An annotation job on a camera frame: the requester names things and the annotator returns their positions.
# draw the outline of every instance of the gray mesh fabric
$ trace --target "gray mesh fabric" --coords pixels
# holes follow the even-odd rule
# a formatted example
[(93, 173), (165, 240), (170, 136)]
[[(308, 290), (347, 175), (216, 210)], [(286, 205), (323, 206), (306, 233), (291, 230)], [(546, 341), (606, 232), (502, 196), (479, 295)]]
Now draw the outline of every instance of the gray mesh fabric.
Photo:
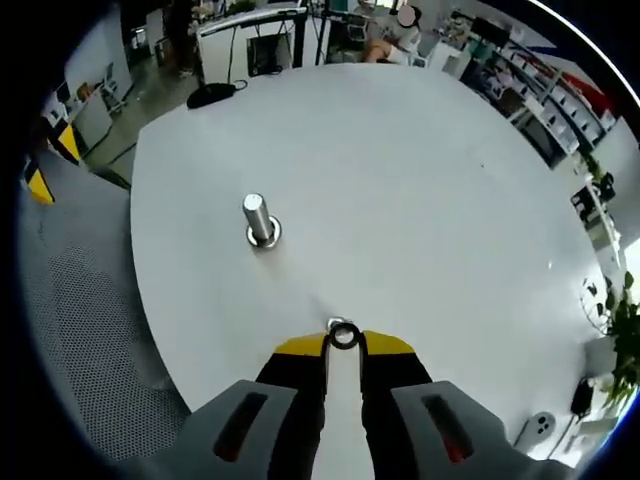
[(128, 192), (49, 152), (40, 166), (56, 203), (23, 192), (18, 238), (34, 338), (95, 446), (114, 461), (151, 455), (174, 442), (189, 411), (161, 362), (144, 358), (155, 345), (135, 281)]

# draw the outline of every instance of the metal ring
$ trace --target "metal ring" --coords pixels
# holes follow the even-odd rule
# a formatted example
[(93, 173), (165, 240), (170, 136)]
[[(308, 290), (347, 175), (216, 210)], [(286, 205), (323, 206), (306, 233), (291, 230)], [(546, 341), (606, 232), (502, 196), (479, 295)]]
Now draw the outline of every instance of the metal ring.
[(280, 236), (282, 235), (282, 226), (280, 225), (280, 221), (273, 215), (269, 215), (269, 221), (271, 222), (271, 225), (273, 225), (273, 235), (265, 241), (258, 241), (253, 236), (253, 228), (251, 228), (251, 226), (247, 227), (247, 240), (249, 240), (249, 243), (254, 247), (273, 248), (275, 244), (278, 243), (278, 240), (280, 240)]
[[(344, 332), (351, 332), (353, 334), (353, 338), (347, 343), (341, 342), (336, 337), (339, 333)], [(336, 323), (329, 331), (329, 340), (331, 341), (331, 345), (336, 347), (338, 350), (350, 350), (360, 342), (360, 330), (355, 326), (355, 324), (350, 322)]]

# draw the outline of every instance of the white tabletop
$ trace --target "white tabletop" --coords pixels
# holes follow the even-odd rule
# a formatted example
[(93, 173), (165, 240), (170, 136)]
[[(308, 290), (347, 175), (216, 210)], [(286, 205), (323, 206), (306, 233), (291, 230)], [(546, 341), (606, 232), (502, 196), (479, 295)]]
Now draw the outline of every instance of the white tabletop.
[[(273, 251), (245, 239), (254, 191), (282, 222)], [(131, 231), (151, 331), (192, 410), (333, 314), (411, 343), (514, 439), (530, 414), (568, 412), (593, 336), (579, 296), (597, 260), (560, 179), (441, 72), (303, 68), (177, 108), (140, 134)], [(315, 478), (372, 478), (350, 353), (332, 353), (342, 388)]]

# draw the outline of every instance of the floor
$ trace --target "floor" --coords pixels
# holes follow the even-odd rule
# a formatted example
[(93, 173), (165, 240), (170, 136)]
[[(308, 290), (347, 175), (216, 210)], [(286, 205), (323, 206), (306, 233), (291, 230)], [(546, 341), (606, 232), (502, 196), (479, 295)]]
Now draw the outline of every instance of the floor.
[(196, 78), (180, 78), (159, 69), (152, 58), (131, 69), (133, 88), (127, 106), (113, 115), (109, 134), (84, 158), (90, 169), (109, 168), (131, 183), (135, 145), (140, 130), (187, 101), (197, 87)]

